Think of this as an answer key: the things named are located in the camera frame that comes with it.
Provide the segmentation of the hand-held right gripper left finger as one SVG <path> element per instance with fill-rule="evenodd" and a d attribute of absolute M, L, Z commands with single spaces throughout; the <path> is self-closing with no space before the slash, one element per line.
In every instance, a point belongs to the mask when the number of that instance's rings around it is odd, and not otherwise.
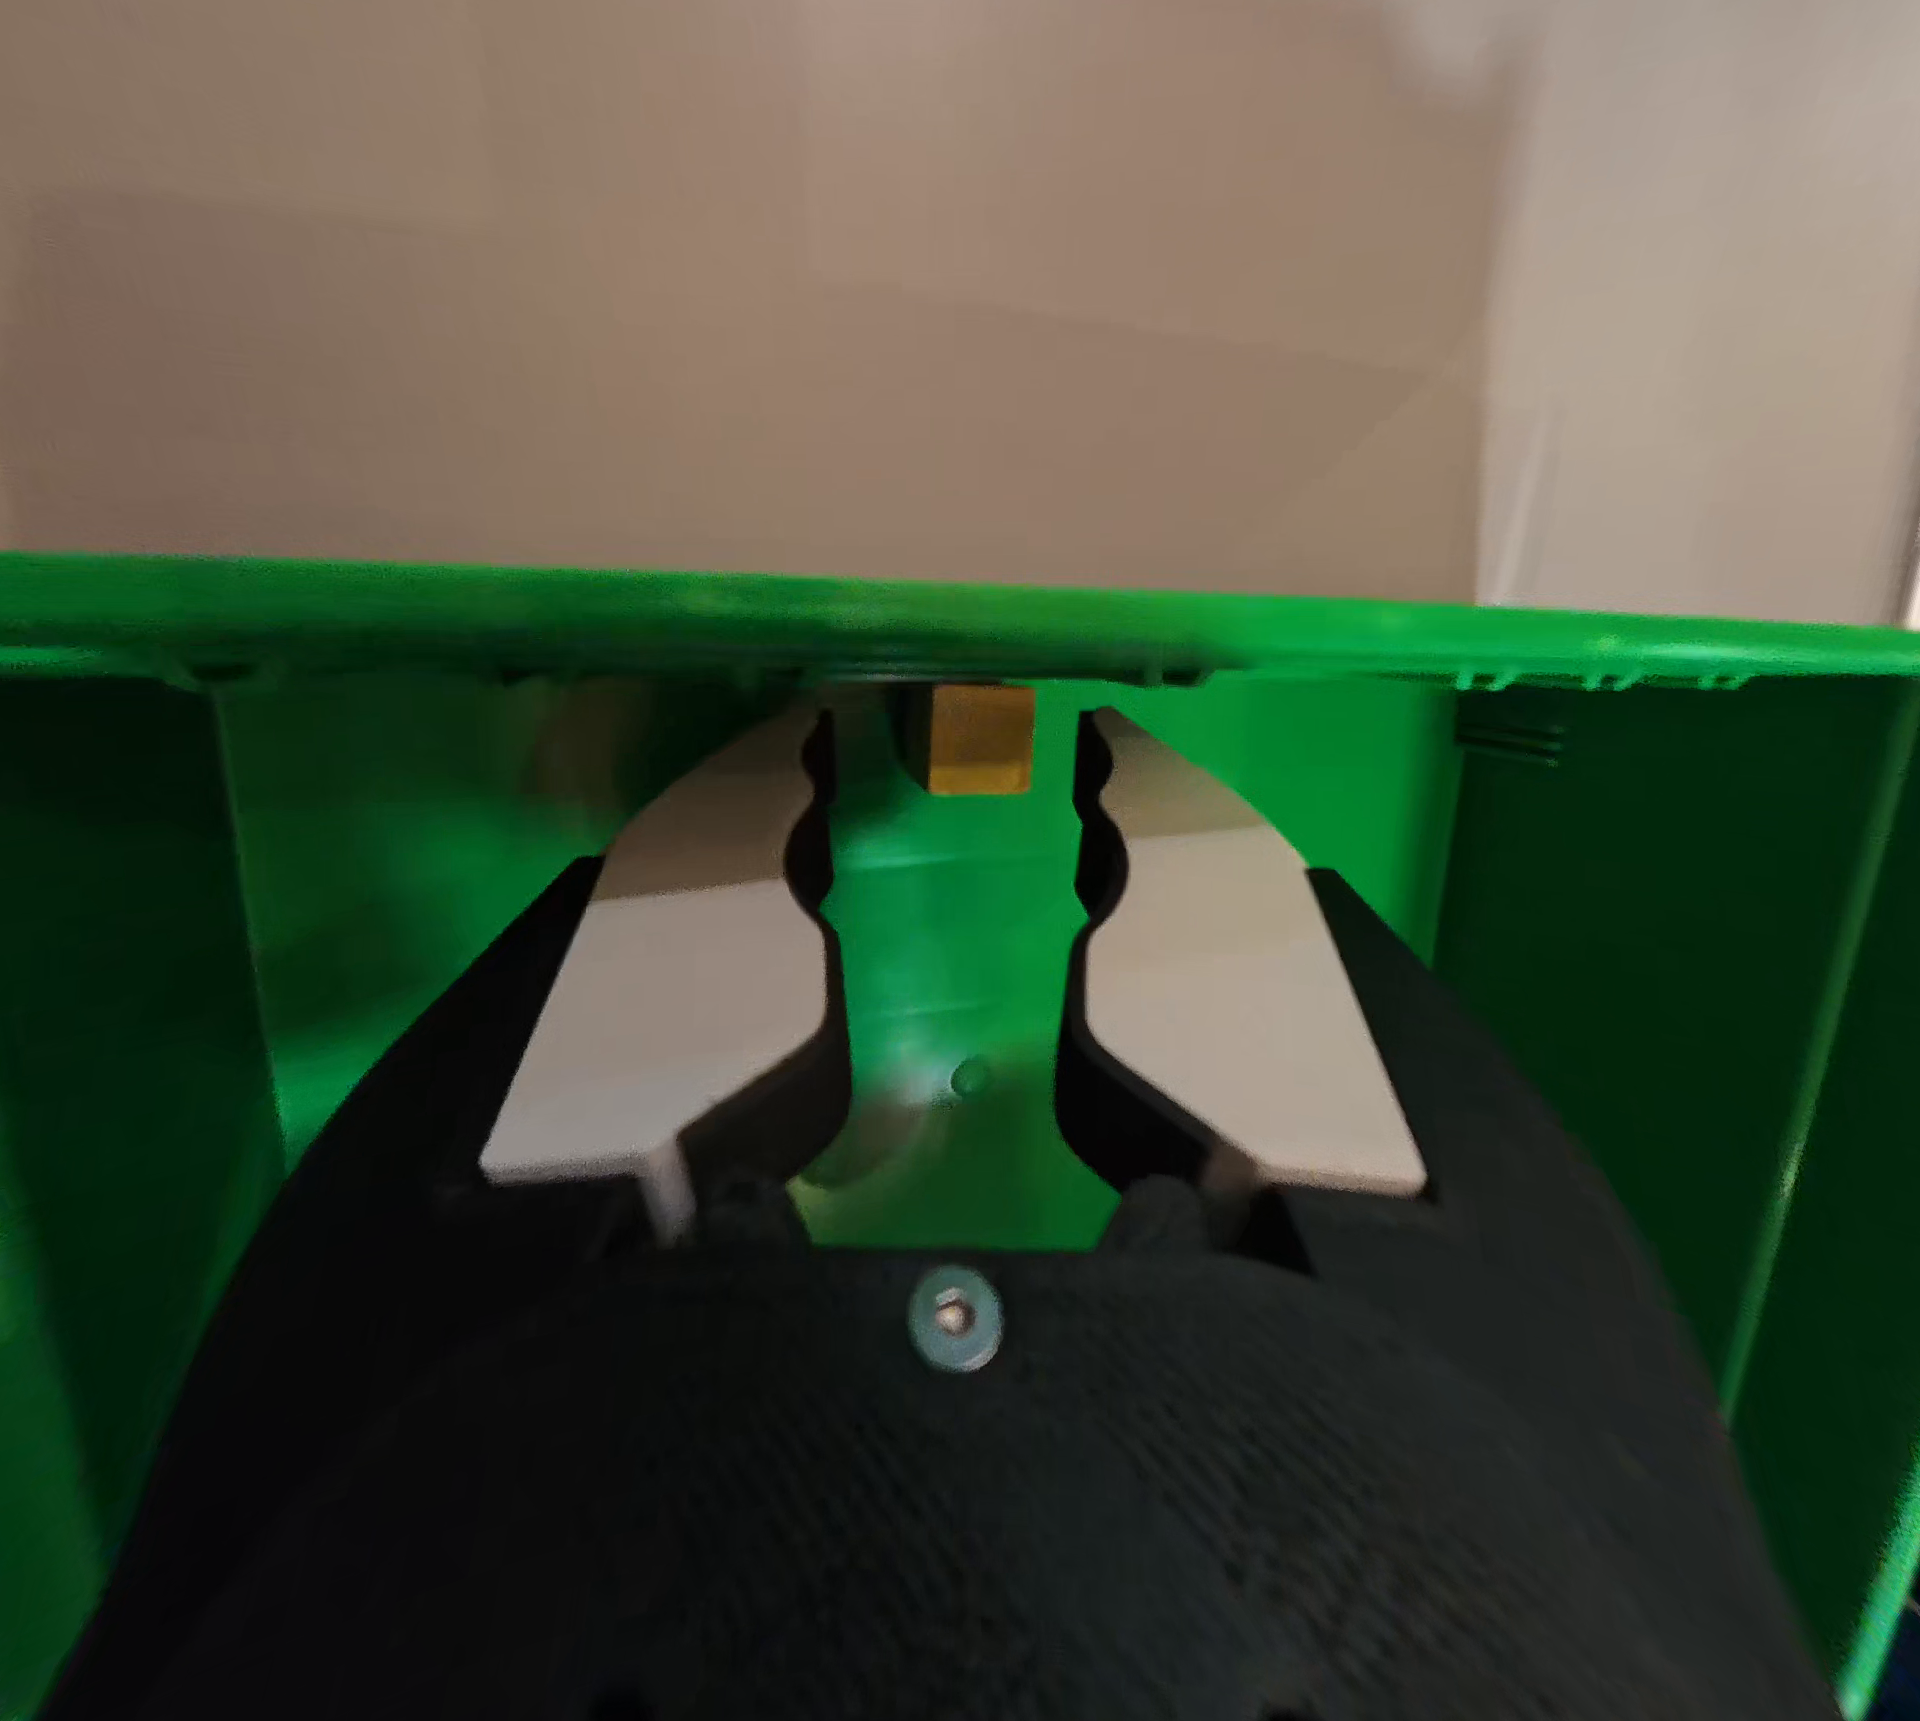
<path fill-rule="evenodd" d="M 622 829 L 480 1151 L 492 1186 L 636 1185 L 665 1244 L 785 1204 L 852 1113 L 835 795 L 835 713 L 794 708 Z"/>

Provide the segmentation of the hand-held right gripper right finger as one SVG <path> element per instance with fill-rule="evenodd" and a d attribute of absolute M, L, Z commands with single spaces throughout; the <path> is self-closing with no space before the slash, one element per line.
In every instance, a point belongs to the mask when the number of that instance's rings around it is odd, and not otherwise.
<path fill-rule="evenodd" d="M 1118 1197 L 1184 1185 L 1225 1232 L 1286 1201 L 1421 1213 L 1426 1157 L 1287 834 L 1113 706 L 1074 720 L 1071 809 L 1070 1156 Z"/>

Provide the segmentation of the small yellow cube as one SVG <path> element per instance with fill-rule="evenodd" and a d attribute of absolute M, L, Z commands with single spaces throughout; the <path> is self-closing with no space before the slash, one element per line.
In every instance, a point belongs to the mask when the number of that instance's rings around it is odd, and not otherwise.
<path fill-rule="evenodd" d="M 937 799 L 1032 792 L 1039 691 L 1022 684 L 936 684 L 926 696 L 923 786 Z"/>

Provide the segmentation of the green plastic bin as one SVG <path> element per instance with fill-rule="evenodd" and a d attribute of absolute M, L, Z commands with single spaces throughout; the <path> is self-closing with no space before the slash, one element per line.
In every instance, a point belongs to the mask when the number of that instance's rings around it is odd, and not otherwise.
<path fill-rule="evenodd" d="M 1108 706 L 1310 861 L 1421 1213 L 1070 1156 Z M 680 1244 L 492 1186 L 794 708 L 845 1132 Z M 6 1717 L 1866 1717 L 1914 1592 L 1914 634 L 6 557 Z"/>

